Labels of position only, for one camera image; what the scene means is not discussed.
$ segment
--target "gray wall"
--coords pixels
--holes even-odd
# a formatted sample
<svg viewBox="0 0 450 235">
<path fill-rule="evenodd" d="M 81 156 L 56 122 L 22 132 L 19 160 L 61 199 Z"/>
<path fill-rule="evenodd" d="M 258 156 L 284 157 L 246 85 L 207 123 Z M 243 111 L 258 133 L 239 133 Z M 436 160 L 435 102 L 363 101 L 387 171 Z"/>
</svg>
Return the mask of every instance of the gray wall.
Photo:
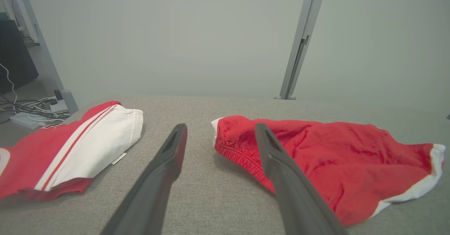
<svg viewBox="0 0 450 235">
<path fill-rule="evenodd" d="M 30 0 L 79 107 L 113 94 L 280 92 L 303 0 Z"/>
<path fill-rule="evenodd" d="M 450 0 L 323 0 L 298 99 L 450 114 Z"/>
</svg>

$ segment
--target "white power strip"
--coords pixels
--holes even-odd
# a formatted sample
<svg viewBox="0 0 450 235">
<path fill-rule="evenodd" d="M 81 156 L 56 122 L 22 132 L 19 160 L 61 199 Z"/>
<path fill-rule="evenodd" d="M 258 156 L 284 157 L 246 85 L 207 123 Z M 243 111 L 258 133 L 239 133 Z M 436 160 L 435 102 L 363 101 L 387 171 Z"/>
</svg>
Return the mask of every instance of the white power strip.
<svg viewBox="0 0 450 235">
<path fill-rule="evenodd" d="M 56 100 L 56 96 L 50 97 L 50 99 Z M 59 112 L 61 110 L 66 110 L 66 109 L 67 109 L 66 102 L 64 102 L 63 99 L 58 100 L 57 104 L 54 104 L 54 105 L 50 104 L 50 110 L 52 112 Z M 47 120 L 47 118 L 45 118 L 43 116 L 33 115 L 33 114 L 29 114 L 29 113 L 24 113 L 24 112 L 11 116 L 10 120 L 15 124 L 19 124 L 21 126 L 29 128 L 29 129 L 35 129 L 35 128 L 39 127 L 40 122 L 31 120 L 28 117 L 28 115 L 30 115 L 31 118 L 39 120 L 39 121 Z"/>
</svg>

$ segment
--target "red garment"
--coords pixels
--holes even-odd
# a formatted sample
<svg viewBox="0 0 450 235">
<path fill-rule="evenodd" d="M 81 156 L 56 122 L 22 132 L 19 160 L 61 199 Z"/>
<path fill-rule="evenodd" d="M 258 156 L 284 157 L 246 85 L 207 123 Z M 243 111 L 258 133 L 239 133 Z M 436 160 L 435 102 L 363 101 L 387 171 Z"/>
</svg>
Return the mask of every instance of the red garment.
<svg viewBox="0 0 450 235">
<path fill-rule="evenodd" d="M 418 198 L 442 176 L 445 146 L 405 145 L 373 125 L 219 118 L 215 149 L 274 192 L 264 175 L 255 124 L 265 123 L 343 225 L 376 215 L 392 202 Z"/>
<path fill-rule="evenodd" d="M 52 200 L 66 192 L 82 193 L 140 138 L 141 129 L 141 110 L 111 101 L 91 108 L 79 121 L 44 126 L 13 148 L 0 147 L 0 198 L 24 192 Z"/>
</svg>

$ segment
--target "gray floor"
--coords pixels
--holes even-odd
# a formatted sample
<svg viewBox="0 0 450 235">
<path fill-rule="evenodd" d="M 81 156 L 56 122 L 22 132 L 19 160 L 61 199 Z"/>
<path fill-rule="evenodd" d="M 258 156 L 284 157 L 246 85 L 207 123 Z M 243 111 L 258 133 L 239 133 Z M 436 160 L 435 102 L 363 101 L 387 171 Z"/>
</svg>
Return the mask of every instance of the gray floor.
<svg viewBox="0 0 450 235">
<path fill-rule="evenodd" d="M 22 99 L 42 99 L 44 97 L 53 96 L 53 90 L 56 86 L 53 83 L 52 77 L 45 70 L 47 64 L 46 58 L 43 56 L 42 48 L 34 46 L 28 49 L 33 62 L 39 72 L 39 77 L 24 86 L 16 89 L 18 100 Z M 9 92 L 5 94 L 8 99 L 14 99 L 14 94 Z M 10 115 L 1 114 L 0 121 L 4 121 Z M 31 134 L 37 129 L 27 129 L 23 126 L 17 125 L 8 121 L 0 124 L 0 147 L 13 147 L 19 140 Z"/>
</svg>

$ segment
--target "gray fabric surface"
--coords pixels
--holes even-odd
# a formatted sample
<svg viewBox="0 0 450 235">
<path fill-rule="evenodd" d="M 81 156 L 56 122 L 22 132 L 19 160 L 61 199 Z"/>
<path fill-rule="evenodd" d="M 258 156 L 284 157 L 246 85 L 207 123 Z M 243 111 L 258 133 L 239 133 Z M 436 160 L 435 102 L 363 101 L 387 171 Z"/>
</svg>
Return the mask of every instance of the gray fabric surface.
<svg viewBox="0 0 450 235">
<path fill-rule="evenodd" d="M 169 197 L 162 233 L 284 234 L 275 197 L 244 169 L 215 152 L 210 122 L 241 114 L 251 119 L 347 121 L 387 129 L 404 144 L 450 146 L 450 121 L 398 108 L 355 107 L 313 101 L 211 97 L 117 98 L 143 110 L 142 139 L 119 163 L 102 171 L 81 195 L 49 202 L 15 195 L 0 200 L 0 234 L 98 234 L 145 166 L 178 123 L 188 126 L 180 177 Z M 69 118 L 80 118 L 81 110 Z M 394 204 L 372 219 L 348 227 L 351 235 L 446 234 L 450 230 L 448 169 L 430 193 Z"/>
</svg>

